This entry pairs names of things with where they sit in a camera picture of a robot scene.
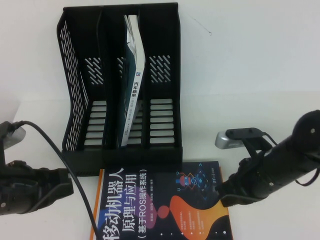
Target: colorful book cover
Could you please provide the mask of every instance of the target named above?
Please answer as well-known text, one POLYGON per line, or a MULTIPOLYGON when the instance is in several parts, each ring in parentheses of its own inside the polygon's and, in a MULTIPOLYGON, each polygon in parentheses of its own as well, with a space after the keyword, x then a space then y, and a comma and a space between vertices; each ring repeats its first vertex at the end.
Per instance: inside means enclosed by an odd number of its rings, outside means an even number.
POLYGON ((228 209, 214 190, 221 182, 217 161, 101 170, 99 233, 103 240, 232 240, 228 209))

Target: orange shape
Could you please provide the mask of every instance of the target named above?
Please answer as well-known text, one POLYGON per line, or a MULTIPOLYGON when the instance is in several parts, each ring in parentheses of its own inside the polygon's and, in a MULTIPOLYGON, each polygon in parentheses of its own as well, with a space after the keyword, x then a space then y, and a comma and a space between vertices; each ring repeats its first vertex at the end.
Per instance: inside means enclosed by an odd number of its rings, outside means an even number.
POLYGON ((229 214, 221 201, 212 208, 199 210, 179 196, 172 197, 170 210, 180 231, 188 240, 206 240, 214 222, 229 214))
POLYGON ((165 219, 165 218, 168 216, 169 212, 170 212, 169 207, 167 207, 167 206, 161 206, 161 207, 159 207, 159 209, 158 209, 158 216, 159 216, 161 219, 165 219))

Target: white wall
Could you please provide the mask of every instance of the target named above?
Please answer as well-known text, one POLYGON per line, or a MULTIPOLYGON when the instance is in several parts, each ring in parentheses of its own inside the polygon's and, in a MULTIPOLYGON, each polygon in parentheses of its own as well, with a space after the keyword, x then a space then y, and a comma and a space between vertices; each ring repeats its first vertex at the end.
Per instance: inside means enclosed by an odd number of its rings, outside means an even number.
POLYGON ((0 124, 4 121, 13 121, 19 107, 19 101, 0 100, 0 124))
MULTIPOLYGON (((64 6, 151 2, 1 0, 0 96, 69 98, 56 36, 64 6)), ((178 2, 182 95, 320 91, 319 1, 178 2)))

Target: orange stripe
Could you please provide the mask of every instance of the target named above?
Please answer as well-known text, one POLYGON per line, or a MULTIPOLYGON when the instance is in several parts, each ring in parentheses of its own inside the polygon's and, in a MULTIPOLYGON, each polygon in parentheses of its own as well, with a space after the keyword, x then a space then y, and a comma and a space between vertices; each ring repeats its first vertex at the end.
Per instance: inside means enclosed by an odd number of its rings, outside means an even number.
MULTIPOLYGON (((101 183, 102 183, 102 174, 104 170, 100 169, 100 174, 99 174, 99 180, 98 180, 98 188, 96 190, 96 196, 95 196, 95 205, 94 205, 94 210, 93 210, 93 216, 94 220, 96 221, 97 219, 97 213, 98 213, 98 203, 99 203, 99 197, 100 197, 100 188, 101 188, 101 183)), ((94 228, 91 227, 91 233, 90 233, 90 240, 94 240, 94 228)))

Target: book spine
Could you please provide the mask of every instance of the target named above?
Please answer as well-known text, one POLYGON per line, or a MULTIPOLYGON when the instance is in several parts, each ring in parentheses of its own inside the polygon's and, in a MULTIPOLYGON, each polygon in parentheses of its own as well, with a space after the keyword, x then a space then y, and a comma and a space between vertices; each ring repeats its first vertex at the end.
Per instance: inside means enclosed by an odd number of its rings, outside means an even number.
POLYGON ((123 136, 122 136, 122 141, 121 141, 121 147, 125 147, 128 143, 130 129, 131 129, 131 126, 134 121, 134 113, 135 113, 135 109, 137 106, 137 101, 138 101, 138 96, 139 96, 139 91, 140 91, 140 86, 141 86, 143 74, 144 74, 143 68, 137 68, 135 70, 127 117, 125 119, 125 124, 124 124, 124 131, 123 131, 123 136))

